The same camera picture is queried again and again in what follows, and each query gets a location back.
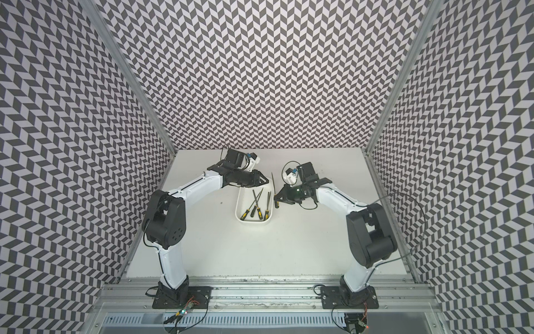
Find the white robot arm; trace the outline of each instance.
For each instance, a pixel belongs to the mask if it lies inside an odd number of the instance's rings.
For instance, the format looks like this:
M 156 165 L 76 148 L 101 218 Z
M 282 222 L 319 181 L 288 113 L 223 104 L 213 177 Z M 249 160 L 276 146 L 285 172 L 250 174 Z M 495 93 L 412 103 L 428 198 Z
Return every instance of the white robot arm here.
M 208 168 L 188 184 L 168 192 L 156 191 L 148 203 L 143 230 L 157 249 L 162 275 L 158 292 L 173 304 L 186 302 L 189 279 L 182 261 L 180 240 L 185 235 L 186 211 L 207 194 L 235 183 L 240 187 L 257 187 L 269 181 L 254 166 L 260 161 L 255 154 L 228 150 L 224 160 Z
M 380 204 L 359 202 L 340 191 L 329 179 L 320 179 L 310 162 L 288 169 L 282 176 L 286 184 L 274 196 L 275 201 L 300 204 L 311 197 L 315 203 L 326 205 L 346 218 L 349 247 L 354 259 L 341 277 L 341 298 L 346 305 L 361 303 L 364 295 L 361 292 L 367 289 L 376 266 L 397 250 L 384 209 Z M 368 231 L 367 226 L 374 226 L 374 230 Z

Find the white tray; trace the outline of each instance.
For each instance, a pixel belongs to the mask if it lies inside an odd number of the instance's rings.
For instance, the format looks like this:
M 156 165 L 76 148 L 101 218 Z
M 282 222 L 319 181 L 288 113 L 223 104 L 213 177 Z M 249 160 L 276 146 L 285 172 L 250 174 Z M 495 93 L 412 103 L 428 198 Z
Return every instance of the white tray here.
M 267 178 L 269 180 L 269 183 L 260 185 L 259 187 L 254 188 L 241 188 L 239 189 L 239 195 L 237 197 L 237 203 L 235 205 L 235 218 L 239 220 L 240 222 L 244 224 L 255 224 L 255 225 L 263 225 L 267 224 L 272 217 L 273 214 L 273 198 L 274 198 L 274 190 L 272 186 L 272 180 L 270 178 Z M 258 200 L 258 203 L 260 205 L 260 209 L 262 211 L 262 215 L 265 215 L 265 209 L 267 208 L 267 195 L 269 192 L 271 192 L 271 200 L 269 201 L 269 218 L 266 220 L 260 221 L 260 218 L 258 217 L 258 213 L 254 213 L 254 217 L 250 217 L 250 214 L 252 213 L 252 209 L 255 207 L 256 204 L 254 204 L 250 208 L 250 212 L 248 213 L 245 220 L 241 220 L 241 216 L 243 216 L 243 213 L 248 209 L 248 207 L 254 202 L 254 195 L 252 191 L 254 190 L 256 192 L 256 196 L 260 194 L 260 191 L 262 191 L 262 195 L 260 199 Z

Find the yellow handle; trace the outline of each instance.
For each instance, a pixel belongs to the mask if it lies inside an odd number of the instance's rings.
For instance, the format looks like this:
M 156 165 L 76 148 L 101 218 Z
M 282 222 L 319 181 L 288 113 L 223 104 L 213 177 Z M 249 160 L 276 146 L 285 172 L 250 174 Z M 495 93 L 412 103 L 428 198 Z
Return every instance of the yellow handle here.
M 250 212 L 249 209 L 247 209 L 247 211 L 245 213 L 243 213 L 243 216 L 241 216 L 241 220 L 245 220 L 245 218 L 247 217 L 247 214 Z

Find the black cable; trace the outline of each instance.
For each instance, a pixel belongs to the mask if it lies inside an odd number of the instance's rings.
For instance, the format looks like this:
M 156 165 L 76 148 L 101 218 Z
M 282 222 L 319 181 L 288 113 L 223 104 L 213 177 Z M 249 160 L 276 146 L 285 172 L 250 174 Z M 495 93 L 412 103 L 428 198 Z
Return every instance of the black cable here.
M 427 220 L 427 216 L 425 215 L 425 208 L 421 205 L 421 203 L 419 203 L 419 202 L 417 201 L 417 198 L 416 198 L 414 195 L 410 195 L 410 194 L 407 194 L 407 193 L 405 193 L 405 192 L 401 192 L 401 191 L 395 191 L 395 192 L 392 192 L 392 193 L 390 193 L 390 194 L 387 194 L 387 195 L 384 196 L 384 197 L 381 197 L 381 198 L 377 199 L 376 201 L 372 202 L 371 204 L 374 204 L 374 203 L 378 202 L 380 199 L 382 199 L 382 198 L 386 198 L 386 197 L 388 197 L 389 195 L 394 195 L 394 194 L 396 194 L 396 193 L 401 194 L 401 195 L 405 195 L 405 196 L 409 196 L 409 197 L 413 198 L 413 199 L 415 200 L 415 202 L 417 203 L 417 205 L 419 205 L 419 208 L 421 209 L 421 215 L 423 216 L 423 219 L 424 219 L 424 221 L 425 221 L 425 229 L 424 229 L 424 232 L 423 232 L 423 234 L 422 234 L 421 239 L 419 240 L 419 242 L 418 242 L 413 248 L 411 248 L 410 251 L 409 251 L 407 254 L 404 254 L 404 255 L 402 255 L 401 257 L 398 257 L 398 258 L 396 258 L 396 259 L 388 260 L 388 261 L 381 262 L 381 263 L 377 264 L 377 265 L 374 267 L 373 272 L 367 277 L 367 280 L 365 281 L 365 284 L 367 284 L 367 283 L 369 282 L 369 280 L 371 279 L 371 276 L 373 276 L 373 274 L 374 274 L 374 271 L 375 271 L 379 266 L 381 266 L 381 265 L 385 265 L 385 264 L 387 264 L 387 263 L 390 263 L 390 262 L 393 262 L 393 261 L 397 261 L 397 260 L 400 260 L 400 259 L 404 259 L 404 258 L 409 257 L 410 255 L 413 254 L 413 251 L 414 251 L 417 247 L 419 247 L 419 246 L 421 245 L 421 243 L 423 242 L 423 240 L 425 240 L 425 234 L 426 234 L 427 231 L 428 231 L 428 220 Z
M 349 332 L 348 330 L 346 330 L 345 328 L 339 326 L 337 324 L 337 322 L 334 320 L 334 310 L 337 308 L 337 307 L 341 307 L 342 305 L 334 305 L 334 307 L 332 307 L 332 311 L 330 311 L 330 317 L 332 318 L 332 322 L 337 326 L 337 328 L 345 331 L 345 332 Z
M 151 293 L 148 293 L 148 292 L 149 292 L 149 290 L 153 290 L 153 289 L 157 289 L 157 288 L 159 288 L 158 285 L 156 285 L 156 286 L 152 286 L 152 287 L 146 289 L 145 296 L 147 296 L 147 297 L 151 297 L 151 298 L 155 298 L 155 297 L 156 297 L 155 294 L 151 294 Z
M 338 193 L 340 196 L 342 196 L 344 199 L 346 199 L 347 201 L 351 202 L 352 204 L 354 204 L 354 205 L 356 205 L 356 206 L 360 206 L 360 205 L 355 204 L 353 201 L 350 200 L 350 198 L 348 198 L 347 196 L 343 195 L 342 193 L 340 193 L 339 191 L 337 191 L 337 190 L 335 190 L 335 189 L 332 189 L 332 188 L 330 188 L 330 187 L 323 187 L 323 186 L 320 186 L 319 188 L 326 188 L 326 189 L 333 190 L 333 191 L 335 191 L 336 193 Z
M 280 175 L 282 176 L 282 181 L 285 183 L 285 184 L 289 184 L 289 185 L 296 185 L 297 184 L 297 181 L 295 181 L 295 183 L 291 184 L 291 183 L 287 183 L 286 180 L 284 180 L 284 169 L 286 169 L 286 166 L 288 164 L 290 164 L 291 162 L 294 162 L 296 164 L 298 164 L 299 166 L 301 165 L 300 162 L 298 161 L 295 161 L 295 160 L 291 160 L 291 161 L 288 161 L 283 167 L 282 167 L 282 173 L 280 173 Z
M 347 304 L 343 303 L 343 305 L 334 305 L 334 307 L 332 307 L 332 311 L 330 311 L 330 317 L 332 318 L 332 322 L 333 322 L 339 329 L 341 329 L 341 330 L 343 330 L 343 331 L 345 331 L 345 332 L 347 332 L 347 333 L 352 333 L 352 331 L 348 331 L 348 330 L 347 330 L 347 329 L 348 329 L 348 326 L 347 326 L 347 328 L 343 328 L 343 327 L 341 327 L 341 326 L 339 326 L 339 325 L 337 324 L 337 322 L 334 320 L 334 310 L 335 310 L 336 308 L 338 308 L 338 307 L 341 307 L 341 306 L 345 306 L 345 307 L 348 307 L 348 308 L 356 308 L 356 307 L 359 307 L 361 304 L 365 303 L 365 301 L 370 297 L 369 289 L 365 289 L 365 291 L 367 292 L 365 298 L 362 298 L 362 300 L 361 300 L 358 304 L 356 304 L 356 305 L 347 305 Z
M 167 277 L 165 276 L 165 272 L 163 271 L 163 265 L 161 264 L 161 257 L 160 257 L 159 252 L 158 252 L 158 260 L 160 260 L 160 268 L 161 268 L 161 273 L 163 274 L 163 279 L 165 280 L 165 283 L 167 283 L 167 286 L 172 289 L 172 287 L 169 284 L 169 281 L 167 280 Z
M 148 221 L 148 224 L 145 226 L 145 230 L 148 228 L 148 225 L 149 225 L 151 222 L 152 222 L 151 220 Z M 146 236 L 146 232 L 143 232 L 143 243 L 145 244 L 145 246 L 147 246 L 147 247 L 152 247 L 152 248 L 155 248 L 155 249 L 158 250 L 158 260 L 160 260 L 161 273 L 163 274 L 163 278 L 165 279 L 165 283 L 167 283 L 167 285 L 168 285 L 169 288 L 170 288 L 170 284 L 169 284 L 169 282 L 167 281 L 167 278 L 165 277 L 165 273 L 163 272 L 163 265 L 161 264 L 161 257 L 160 257 L 160 252 L 159 252 L 160 249 L 157 248 L 156 246 L 148 245 L 148 244 L 146 243 L 145 236 Z
M 201 323 L 202 321 L 204 321 L 204 319 L 206 318 L 206 315 L 208 315 L 209 299 L 208 299 L 206 296 L 204 296 L 203 293 L 201 293 L 201 295 L 202 295 L 202 296 L 204 297 L 204 299 L 206 300 L 206 313 L 204 313 L 204 316 L 202 317 L 202 319 L 200 319 L 199 322 L 197 322 L 196 324 L 194 324 L 194 325 L 192 325 L 192 326 L 187 327 L 187 328 L 184 329 L 184 330 L 181 330 L 179 333 L 185 332 L 186 330 L 195 327 L 196 325 L 198 325 L 199 323 Z
M 301 208 L 303 208 L 304 210 L 315 210 L 319 205 L 317 204 L 316 201 L 313 201 L 315 203 L 315 207 L 313 208 L 307 208 L 307 207 L 303 207 L 301 203 L 299 203 L 299 205 L 301 206 Z
M 148 244 L 146 243 L 145 237 L 146 237 L 146 232 L 143 232 L 143 243 L 145 244 L 145 246 L 147 246 L 147 247 L 152 247 L 152 248 L 155 248 L 155 249 L 158 249 L 156 246 L 148 245 Z
M 316 285 L 313 286 L 313 288 L 312 288 L 312 289 L 313 289 L 313 292 L 314 292 L 316 295 L 320 296 L 321 294 L 320 294 L 320 293 L 317 293 L 317 291 L 315 291 L 315 288 L 318 287 L 318 286 L 326 286 L 326 285 L 324 285 L 324 284 L 316 284 Z

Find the chevron patterned wall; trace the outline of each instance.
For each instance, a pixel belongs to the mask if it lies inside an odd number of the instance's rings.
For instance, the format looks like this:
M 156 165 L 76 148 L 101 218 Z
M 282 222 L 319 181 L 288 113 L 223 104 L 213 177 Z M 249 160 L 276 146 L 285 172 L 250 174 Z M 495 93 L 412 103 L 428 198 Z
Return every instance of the chevron patterned wall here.
M 534 333 L 533 13 L 446 2 L 373 152 L 457 333 Z
M 428 0 L 95 0 L 179 149 L 365 146 Z
M 1 1 L 0 123 L 0 332 L 75 331 L 170 154 L 74 0 Z

